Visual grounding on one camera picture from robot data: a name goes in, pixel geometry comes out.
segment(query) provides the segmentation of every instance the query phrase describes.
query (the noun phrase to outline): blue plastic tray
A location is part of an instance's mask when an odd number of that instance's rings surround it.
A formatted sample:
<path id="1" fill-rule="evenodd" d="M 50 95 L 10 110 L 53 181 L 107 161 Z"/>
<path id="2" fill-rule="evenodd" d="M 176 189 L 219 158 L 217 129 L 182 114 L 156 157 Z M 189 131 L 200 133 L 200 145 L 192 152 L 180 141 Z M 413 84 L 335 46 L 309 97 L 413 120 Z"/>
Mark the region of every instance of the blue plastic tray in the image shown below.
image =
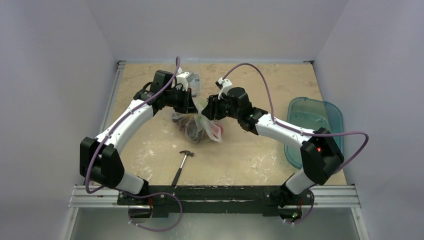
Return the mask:
<path id="1" fill-rule="evenodd" d="M 319 101 L 307 97 L 297 97 L 288 106 L 287 122 L 296 126 L 318 130 L 326 128 L 332 133 L 343 132 L 343 116 L 339 108 L 328 101 Z M 341 153 L 344 153 L 344 138 L 334 138 Z M 295 168 L 302 168 L 302 157 L 298 149 L 284 146 L 287 161 Z"/>

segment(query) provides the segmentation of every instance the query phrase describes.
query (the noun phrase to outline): plastic bag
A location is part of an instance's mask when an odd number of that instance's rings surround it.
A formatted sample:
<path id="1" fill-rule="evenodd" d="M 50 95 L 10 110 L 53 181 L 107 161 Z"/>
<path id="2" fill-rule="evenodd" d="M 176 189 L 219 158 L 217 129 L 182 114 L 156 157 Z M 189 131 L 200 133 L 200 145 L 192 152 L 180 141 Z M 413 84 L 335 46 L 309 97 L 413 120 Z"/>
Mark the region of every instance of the plastic bag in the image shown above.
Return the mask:
<path id="1" fill-rule="evenodd" d="M 184 136 L 195 144 L 203 144 L 209 140 L 221 143 L 223 141 L 223 126 L 217 121 L 211 121 L 201 114 L 202 105 L 194 103 L 199 113 L 182 114 L 174 112 L 172 121 L 177 124 L 178 129 Z"/>

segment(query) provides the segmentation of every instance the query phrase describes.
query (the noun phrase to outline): wooden table surface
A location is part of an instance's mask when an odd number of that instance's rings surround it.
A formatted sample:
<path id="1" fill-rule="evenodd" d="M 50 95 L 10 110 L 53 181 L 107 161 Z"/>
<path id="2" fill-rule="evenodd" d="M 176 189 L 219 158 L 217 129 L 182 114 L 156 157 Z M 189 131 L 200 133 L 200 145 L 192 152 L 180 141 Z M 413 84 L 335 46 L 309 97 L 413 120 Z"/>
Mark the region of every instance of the wooden table surface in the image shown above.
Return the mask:
<path id="1" fill-rule="evenodd" d="M 201 95 L 217 94 L 215 81 L 235 64 L 182 64 L 184 71 L 200 74 Z M 289 103 L 296 97 L 322 100 L 310 64 L 258 64 L 268 83 L 275 116 L 287 119 Z M 173 72 L 170 64 L 126 64 L 112 111 L 112 122 L 128 107 L 134 94 L 153 80 L 157 70 Z M 246 90 L 253 106 L 270 111 L 267 93 L 258 73 L 241 66 L 228 78 Z M 273 139 L 245 132 L 235 119 L 224 118 L 223 142 L 194 144 L 171 121 L 173 109 L 165 107 L 145 123 L 128 142 L 121 159 L 127 171 L 150 185 L 170 185 L 183 159 L 182 150 L 194 152 L 182 169 L 178 185 L 281 185 L 297 171 L 284 155 L 284 145 Z M 327 185 L 345 185 L 341 171 Z"/>

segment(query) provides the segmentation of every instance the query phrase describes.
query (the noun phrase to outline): white wall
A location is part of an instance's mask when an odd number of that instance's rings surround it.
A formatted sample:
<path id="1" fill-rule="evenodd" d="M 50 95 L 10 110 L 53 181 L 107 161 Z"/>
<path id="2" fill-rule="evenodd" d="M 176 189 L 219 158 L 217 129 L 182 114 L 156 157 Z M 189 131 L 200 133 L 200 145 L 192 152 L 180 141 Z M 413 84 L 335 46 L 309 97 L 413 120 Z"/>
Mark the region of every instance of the white wall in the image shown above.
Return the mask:
<path id="1" fill-rule="evenodd" d="M 58 239 L 114 58 L 84 0 L 0 4 L 0 238 Z"/>
<path id="2" fill-rule="evenodd" d="M 424 1 L 351 0 L 314 64 L 323 98 L 369 145 L 345 171 L 373 240 L 423 239 Z M 346 155 L 360 145 L 349 137 Z"/>
<path id="3" fill-rule="evenodd" d="M 120 60 L 313 60 L 348 0 L 87 0 Z"/>

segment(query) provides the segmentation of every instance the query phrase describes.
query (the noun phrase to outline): purple cable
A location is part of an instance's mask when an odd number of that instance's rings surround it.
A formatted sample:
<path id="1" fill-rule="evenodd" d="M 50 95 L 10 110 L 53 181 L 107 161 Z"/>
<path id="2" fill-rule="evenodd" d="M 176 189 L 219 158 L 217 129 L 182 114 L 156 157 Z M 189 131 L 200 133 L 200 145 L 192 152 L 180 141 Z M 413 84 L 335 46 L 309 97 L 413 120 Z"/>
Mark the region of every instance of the purple cable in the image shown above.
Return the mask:
<path id="1" fill-rule="evenodd" d="M 348 160 L 346 160 L 343 164 L 341 164 L 340 167 L 336 170 L 335 173 L 340 172 L 340 170 L 342 170 L 342 168 L 344 168 L 346 165 L 348 165 L 367 145 L 370 137 L 368 136 L 367 133 L 365 133 L 363 131 L 349 131 L 349 132 L 340 132 L 340 133 L 316 134 L 316 133 L 309 133 L 309 132 L 301 132 L 300 130 L 298 130 L 296 128 L 293 128 L 291 126 L 285 125 L 285 124 L 277 121 L 276 118 L 274 117 L 274 106 L 273 106 L 273 101 L 271 100 L 270 89 L 268 88 L 268 84 L 267 84 L 267 81 L 265 80 L 264 75 L 262 74 L 261 70 L 259 70 L 258 67 L 256 67 L 255 65 L 253 65 L 251 63 L 248 63 L 248 62 L 242 62 L 242 63 L 235 65 L 233 68 L 231 68 L 222 77 L 222 79 L 226 79 L 232 71 L 234 71 L 236 68 L 243 66 L 243 65 L 247 65 L 247 66 L 254 68 L 259 73 L 260 77 L 262 78 L 263 84 L 265 85 L 266 94 L 268 95 L 269 106 L 271 108 L 271 119 L 278 126 L 283 127 L 285 129 L 288 129 L 288 130 L 291 130 L 295 133 L 305 135 L 305 136 L 310 136 L 310 137 L 326 138 L 326 137 L 341 137 L 341 136 L 349 136 L 349 135 L 364 135 L 365 136 L 365 140 L 363 141 L 362 145 L 358 148 L 358 150 Z M 306 219 L 309 216 L 309 214 L 312 212 L 312 209 L 314 208 L 314 201 L 315 201 L 315 197 L 314 197 L 314 194 L 312 193 L 312 204 L 311 204 L 309 210 L 307 211 L 307 213 L 305 214 L 304 217 L 302 217 L 299 221 L 295 222 L 294 224 L 301 223 L 304 219 Z"/>
<path id="2" fill-rule="evenodd" d="M 308 190 L 309 190 L 309 192 L 310 192 L 310 196 L 312 197 L 312 204 L 310 205 L 310 208 L 309 208 L 309 210 L 306 212 L 306 214 L 304 215 L 304 216 L 302 216 L 302 218 L 300 219 L 300 220 L 298 220 L 298 221 L 294 221 L 294 222 L 291 222 L 291 223 L 288 223 L 288 224 L 290 224 L 290 225 L 296 225 L 296 224 L 300 224 L 301 222 L 303 222 L 308 216 L 309 216 L 309 214 L 311 214 L 311 212 L 312 212 L 312 209 L 314 209 L 314 204 L 315 204 L 315 195 L 314 195 L 314 193 L 312 192 L 312 189 L 311 188 L 308 188 Z"/>
<path id="3" fill-rule="evenodd" d="M 176 196 L 174 196 L 174 195 L 172 195 L 172 194 L 170 194 L 170 193 L 168 193 L 168 192 L 156 192 L 156 193 L 153 193 L 153 194 L 149 194 L 149 195 L 145 195 L 145 196 L 137 196 L 137 195 L 134 195 L 134 194 L 132 194 L 132 193 L 129 193 L 129 192 L 125 192 L 128 196 L 130 196 L 130 197 L 132 197 L 132 198 L 135 198 L 135 199 L 145 199 L 145 198 L 150 198 L 150 197 L 153 197 L 153 196 L 157 196 L 157 195 L 168 195 L 168 196 L 171 196 L 171 197 L 173 197 L 175 200 L 176 200 L 176 202 L 178 203 L 178 205 L 179 205 L 179 216 L 178 216 L 178 219 L 175 221 L 175 223 L 174 224 L 172 224 L 171 226 L 169 226 L 169 227 L 166 227 L 166 228 L 163 228 L 163 229 L 156 229 L 156 228 L 150 228 L 150 227 L 147 227 L 147 226 L 143 226 L 143 225 L 140 225 L 140 224 L 138 224 L 138 223 L 135 223 L 135 222 L 133 222 L 133 220 L 131 219 L 131 216 L 130 216 L 130 211 L 128 211 L 128 219 L 129 219 L 129 222 L 131 223 L 131 224 L 133 224 L 134 226 L 136 226 L 136 227 L 139 227 L 139 228 L 142 228 L 142 229 L 145 229 L 145 230 L 149 230 L 149 231 L 152 231 L 152 232 L 165 232 L 165 231 L 168 231 L 168 230 L 171 230 L 171 229 L 173 229 L 175 226 L 177 226 L 178 225 L 178 223 L 180 223 L 180 221 L 181 221 L 181 218 L 183 217 L 183 205 L 181 205 L 181 201 L 176 197 Z"/>
<path id="4" fill-rule="evenodd" d="M 94 189 L 94 190 L 90 190 L 90 186 L 89 186 L 89 183 L 90 183 L 90 174 L 91 174 L 91 171 L 92 171 L 92 169 L 93 169 L 93 165 L 94 165 L 94 162 L 95 162 L 95 159 L 96 159 L 96 157 L 97 157 L 97 155 L 99 154 L 99 152 L 100 152 L 100 149 L 102 148 L 102 146 L 105 144 L 105 142 L 106 142 L 106 140 L 108 139 L 108 138 L 110 138 L 110 136 L 114 133 L 114 131 L 119 127 L 119 125 L 125 120 L 125 119 L 127 119 L 134 111 L 137 111 L 138 109 L 140 109 L 141 107 L 143 107 L 144 105 L 146 105 L 147 103 L 149 103 L 151 100 L 153 100 L 153 99 L 155 99 L 157 96 L 159 96 L 161 93 L 163 93 L 164 91 L 165 91 L 165 89 L 167 89 L 167 87 L 169 87 L 169 85 L 171 85 L 172 84 L 172 82 L 173 82 L 173 80 L 174 80 L 174 78 L 175 78 L 175 76 L 177 75 L 177 72 L 178 72 L 178 69 L 180 68 L 180 57 L 179 56 L 177 56 L 176 57 L 176 59 L 175 59 L 175 71 L 174 71 L 174 73 L 173 73 L 173 75 L 172 75 L 172 77 L 170 78 L 170 80 L 168 81 L 168 83 L 165 85 L 165 86 L 163 86 L 157 93 L 155 93 L 153 96 L 151 96 L 151 97 L 149 97 L 146 101 L 144 101 L 143 103 L 141 103 L 141 104 L 139 104 L 139 105 L 137 105 L 136 107 L 134 107 L 133 109 L 131 109 L 131 111 L 129 111 L 129 112 L 127 112 L 123 117 L 121 117 L 117 122 L 116 122 L 116 124 L 110 129 L 110 131 L 107 133 L 107 135 L 104 137 L 104 139 L 100 142 L 100 144 L 98 145 L 98 147 L 96 148 L 96 150 L 94 151 L 94 154 L 93 154 L 93 156 L 92 156 L 92 158 L 91 158 L 91 160 L 90 160 L 90 163 L 89 163 L 89 165 L 88 165 L 88 169 L 87 169 L 87 173 L 86 173 L 86 175 L 85 175 L 85 190 L 87 191 L 87 193 L 89 193 L 89 194 L 93 194 L 93 193 L 95 193 L 95 192 L 97 192 L 98 190 L 100 190 L 100 189 L 102 189 L 102 188 L 104 188 L 105 186 L 100 186 L 100 187 L 98 187 L 98 188 L 96 188 L 96 189 Z M 141 226 L 141 225 L 138 225 L 138 224 L 134 224 L 133 222 L 132 222 L 132 220 L 131 220 L 131 223 L 133 223 L 135 226 L 137 226 L 137 227 L 140 227 L 140 228 L 142 228 L 142 229 L 146 229 L 146 230 L 149 230 L 149 231 L 153 231 L 153 232 L 164 232 L 164 231 L 168 231 L 168 230 L 170 230 L 170 229 L 172 229 L 172 228 L 174 228 L 179 222 L 180 222 L 180 220 L 181 220 L 181 218 L 183 217 L 183 206 L 181 205 L 181 202 L 180 202 L 180 200 L 176 197 L 176 196 L 174 196 L 174 195 L 172 195 L 172 194 L 170 194 L 170 193 L 167 193 L 167 192 L 157 192 L 157 193 L 153 193 L 153 194 L 150 194 L 150 195 L 146 195 L 146 196 L 137 196 L 137 195 L 134 195 L 134 194 L 132 194 L 132 193 L 130 193 L 130 192 L 125 192 L 127 195 L 129 195 L 129 196 L 131 196 L 131 197 L 133 197 L 133 198 L 137 198 L 137 199 L 144 199 L 144 198 L 149 198 L 149 197 L 153 197 L 153 196 L 157 196 L 157 195 L 169 195 L 169 196 L 171 196 L 171 197 L 173 197 L 176 201 L 177 201 L 177 203 L 178 203 L 178 205 L 179 205 L 179 210 L 180 210 L 180 212 L 179 212 L 179 217 L 178 217 L 178 220 L 172 225 L 172 226 L 170 226 L 170 227 L 167 227 L 167 228 L 164 228 L 164 229 L 154 229 L 154 228 L 149 228 L 149 227 L 145 227 L 145 226 Z"/>

